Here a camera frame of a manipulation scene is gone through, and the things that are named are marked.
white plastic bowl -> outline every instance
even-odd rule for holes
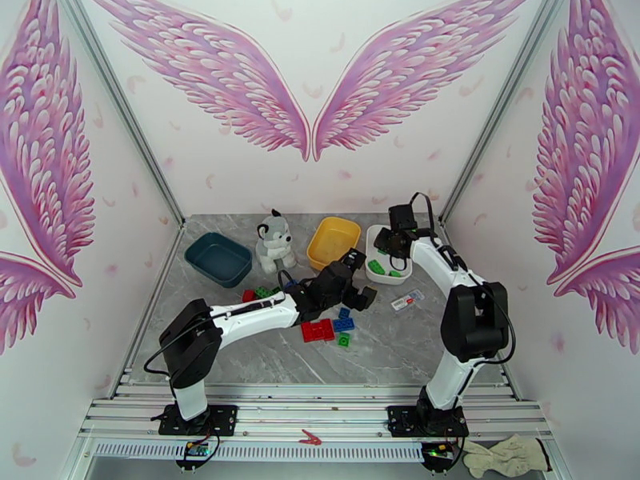
[[[391,286],[397,286],[398,284],[402,284],[407,280],[411,273],[413,272],[413,267],[411,265],[411,259],[406,260],[406,269],[402,271],[398,271],[401,275],[399,278],[395,278],[393,276],[389,276],[389,272],[394,269],[389,262],[389,255],[382,254],[378,249],[375,248],[374,242],[375,238],[380,233],[380,230],[383,228],[389,228],[386,225],[372,225],[368,229],[366,229],[366,261],[365,261],[365,272],[366,276],[369,280],[373,282],[379,282],[380,284],[390,284]],[[378,261],[382,268],[385,270],[385,275],[376,274],[369,268],[369,262]],[[401,259],[394,259],[394,264],[396,267],[402,267]]]

white wall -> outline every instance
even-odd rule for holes
[[[635,0],[606,1],[617,31],[640,52],[640,6]],[[568,12],[567,2],[522,84],[519,101],[510,107],[478,168],[476,175],[484,177],[465,192],[448,229],[457,250],[476,272],[506,285],[518,334],[518,351],[510,367],[525,397],[544,405],[574,478],[637,478],[640,357],[610,338],[606,329],[598,332],[587,298],[575,292],[554,296],[558,284],[546,284],[555,268],[554,253],[534,240],[532,183],[544,86],[550,53],[558,32],[568,25]],[[634,70],[640,76],[637,66]],[[638,94],[627,95],[637,107]],[[637,115],[627,116],[625,126],[632,126],[634,118],[637,121]],[[620,153],[633,154],[634,148],[630,143]],[[574,161],[568,154],[563,157]],[[636,170],[591,258],[640,242],[639,195]],[[630,322],[637,325],[638,289],[630,288],[630,293],[628,302],[634,310]]]
[[[27,2],[2,1],[3,62]],[[82,85],[94,183],[90,191],[95,200],[94,241],[75,255],[74,270],[83,282],[82,287],[70,285],[76,298],[59,294],[46,299],[33,336],[27,331],[24,339],[0,355],[3,478],[58,478],[91,399],[104,397],[118,378],[177,229],[62,13],[61,28],[78,60]],[[2,190],[0,250],[42,263]],[[6,271],[0,266],[0,273]],[[7,299],[4,287],[2,295]],[[5,310],[10,304],[0,306]]]
[[[365,41],[416,12],[459,0],[159,0],[211,16],[257,40],[313,125]],[[115,17],[83,4],[185,214],[384,211],[415,188],[439,209],[478,136],[541,0],[526,0],[506,37],[438,97],[388,134],[319,162],[227,132],[122,42]]]

feather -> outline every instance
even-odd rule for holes
[[[589,299],[596,327],[617,338],[631,353],[640,350],[640,246],[592,259],[556,289],[556,296],[574,291]]]
[[[538,136],[538,236],[556,253],[547,282],[571,275],[602,240],[638,163],[640,80],[602,0],[571,0]]]
[[[0,354],[29,330],[34,334],[42,301],[54,294],[75,298],[63,280],[42,264],[0,251]]]
[[[309,157],[309,127],[269,55],[248,34],[156,0],[94,0],[118,20],[124,43],[189,102],[271,151]]]
[[[91,243],[89,142],[75,60],[54,0],[31,0],[0,71],[2,185],[30,243],[77,286],[74,255]]]
[[[438,96],[499,42],[525,0],[460,0],[396,22],[366,41],[314,124],[314,158],[355,150]]]

black mounting plate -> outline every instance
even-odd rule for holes
[[[165,406],[165,410],[159,416],[152,419],[160,420],[158,434],[162,436],[233,436],[235,431],[237,406],[209,404],[208,409],[190,421],[185,421],[180,415],[176,404]]]
[[[416,406],[388,406],[387,427],[394,438],[464,438],[469,428],[462,408],[440,411],[440,417],[428,424],[421,424]]]

husky plush toy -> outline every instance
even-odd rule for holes
[[[289,224],[280,212],[272,210],[271,216],[258,225],[258,236],[260,239],[255,246],[255,253],[265,273],[272,274],[278,270],[275,260],[279,258],[287,269],[295,266]]]

